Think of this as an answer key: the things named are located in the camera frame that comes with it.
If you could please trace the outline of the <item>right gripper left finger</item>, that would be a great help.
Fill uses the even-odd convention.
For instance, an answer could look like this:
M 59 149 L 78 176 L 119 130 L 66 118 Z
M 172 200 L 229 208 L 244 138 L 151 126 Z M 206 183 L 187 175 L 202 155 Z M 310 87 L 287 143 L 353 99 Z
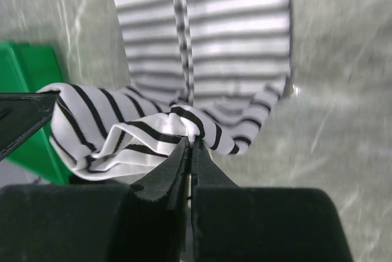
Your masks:
M 1 190 L 2 261 L 179 261 L 189 142 L 137 182 Z

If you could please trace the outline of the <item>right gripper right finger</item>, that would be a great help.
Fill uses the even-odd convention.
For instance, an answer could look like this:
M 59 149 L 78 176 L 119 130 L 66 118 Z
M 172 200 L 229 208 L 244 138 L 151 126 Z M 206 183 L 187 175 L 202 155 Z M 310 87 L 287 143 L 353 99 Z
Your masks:
M 191 161 L 195 261 L 352 261 L 331 198 L 315 188 L 240 187 L 196 140 Z

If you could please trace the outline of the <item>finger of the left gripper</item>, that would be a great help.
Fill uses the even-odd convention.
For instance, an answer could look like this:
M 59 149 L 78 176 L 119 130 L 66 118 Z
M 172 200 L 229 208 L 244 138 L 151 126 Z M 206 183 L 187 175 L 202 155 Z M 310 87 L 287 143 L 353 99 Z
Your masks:
M 46 125 L 59 91 L 1 93 L 1 159 Z

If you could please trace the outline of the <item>black white striped tank top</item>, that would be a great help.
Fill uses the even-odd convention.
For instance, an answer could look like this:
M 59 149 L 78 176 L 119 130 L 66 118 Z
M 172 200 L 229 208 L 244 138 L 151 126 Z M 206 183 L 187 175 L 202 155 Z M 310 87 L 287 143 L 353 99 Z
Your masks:
M 130 72 L 118 91 L 53 83 L 50 142 L 67 169 L 143 176 L 178 143 L 244 154 L 290 78 L 291 0 L 114 0 Z

